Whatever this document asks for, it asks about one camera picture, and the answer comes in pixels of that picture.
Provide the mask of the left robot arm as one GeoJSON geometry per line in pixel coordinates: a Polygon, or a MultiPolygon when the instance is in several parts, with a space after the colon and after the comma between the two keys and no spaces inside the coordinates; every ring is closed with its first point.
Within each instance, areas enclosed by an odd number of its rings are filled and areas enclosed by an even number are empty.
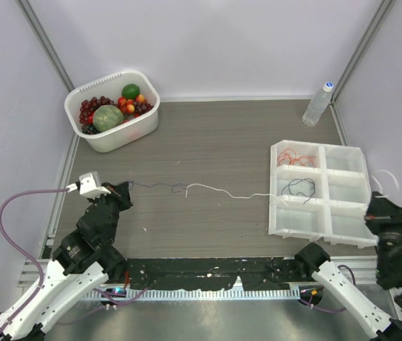
{"type": "Polygon", "coordinates": [[[9,309],[0,313],[0,340],[43,340],[86,293],[103,283],[118,283],[126,273],[126,260],[113,244],[119,215],[133,205],[129,182],[101,183],[92,173],[56,191],[77,191],[90,205],[76,228],[62,239],[47,266],[5,236],[36,266],[38,278],[9,309]]]}

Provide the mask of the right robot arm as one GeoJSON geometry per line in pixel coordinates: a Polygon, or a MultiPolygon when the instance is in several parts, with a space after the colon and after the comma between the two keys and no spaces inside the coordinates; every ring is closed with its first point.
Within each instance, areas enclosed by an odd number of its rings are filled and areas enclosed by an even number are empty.
{"type": "MultiPolygon", "coordinates": [[[[402,290],[402,207],[374,191],[364,216],[377,236],[376,282],[384,290],[402,290]]],[[[349,282],[319,245],[311,243],[295,255],[295,274],[323,285],[361,325],[370,340],[402,340],[402,320],[394,319],[373,304],[349,282]]],[[[394,298],[402,312],[402,291],[394,298]]]]}

